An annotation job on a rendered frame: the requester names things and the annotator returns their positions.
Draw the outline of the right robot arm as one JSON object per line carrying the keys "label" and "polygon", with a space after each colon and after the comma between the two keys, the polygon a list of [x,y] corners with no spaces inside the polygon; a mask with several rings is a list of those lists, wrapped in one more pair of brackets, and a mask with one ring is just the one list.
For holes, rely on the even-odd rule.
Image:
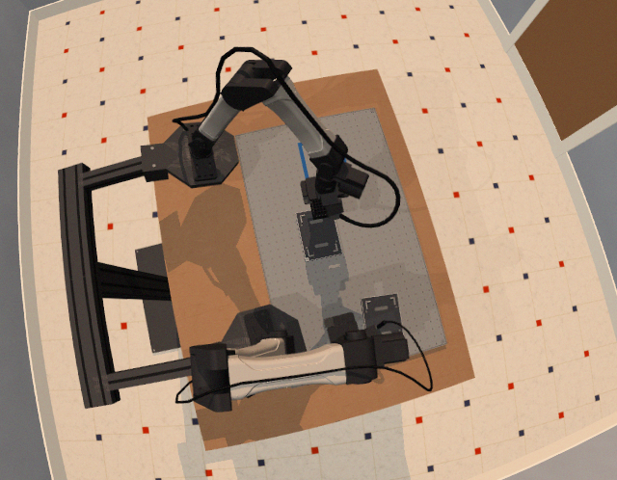
{"label": "right robot arm", "polygon": [[246,314],[244,321],[253,347],[228,349],[226,343],[189,347],[193,398],[215,388],[230,387],[194,401],[213,412],[230,412],[232,400],[273,389],[368,384],[378,378],[377,369],[352,367],[384,367],[409,359],[404,334],[382,334],[377,325],[378,335],[367,337],[365,330],[349,331],[342,340],[295,354],[294,336],[274,331],[268,309]]}

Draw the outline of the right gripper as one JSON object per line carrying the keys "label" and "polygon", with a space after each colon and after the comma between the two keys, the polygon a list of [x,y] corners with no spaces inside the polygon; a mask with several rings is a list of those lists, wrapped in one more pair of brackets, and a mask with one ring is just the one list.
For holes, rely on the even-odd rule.
{"label": "right gripper", "polygon": [[[355,321],[356,320],[353,312],[348,312],[324,319],[325,328],[328,328],[327,331],[330,342],[332,343],[332,340],[343,339],[343,335],[345,334],[345,332],[358,330],[359,328],[357,322]],[[372,325],[364,330],[367,337],[371,337],[372,335],[378,335],[375,325]]]}

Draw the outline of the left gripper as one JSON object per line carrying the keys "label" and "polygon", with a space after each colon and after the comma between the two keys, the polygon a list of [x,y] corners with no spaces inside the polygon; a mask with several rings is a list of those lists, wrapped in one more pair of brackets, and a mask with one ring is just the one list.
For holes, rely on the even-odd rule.
{"label": "left gripper", "polygon": [[348,198],[349,195],[339,192],[337,184],[332,188],[323,188],[316,182],[316,176],[307,177],[301,181],[304,204],[310,204],[312,200],[321,200],[322,206],[327,208],[328,217],[344,212],[340,198]]}

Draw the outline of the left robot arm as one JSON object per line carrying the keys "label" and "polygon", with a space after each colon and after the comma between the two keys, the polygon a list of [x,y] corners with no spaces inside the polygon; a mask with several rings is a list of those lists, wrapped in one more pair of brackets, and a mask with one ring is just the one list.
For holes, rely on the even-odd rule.
{"label": "left robot arm", "polygon": [[[347,154],[347,145],[338,134],[335,135],[320,121],[296,90],[288,76],[292,69],[289,62],[271,61],[284,79],[283,81],[323,128],[328,138]],[[262,102],[281,118],[302,143],[310,157],[309,160],[317,168],[316,182],[318,185],[323,188],[332,188],[338,182],[339,192],[359,200],[369,174],[352,168],[351,164],[344,162],[345,158],[333,149],[285,84],[275,79],[277,78],[272,69],[264,60],[245,61],[223,87],[221,97],[208,116],[202,122],[186,125],[194,180],[205,181],[217,178],[212,147],[239,112],[244,112]]]}

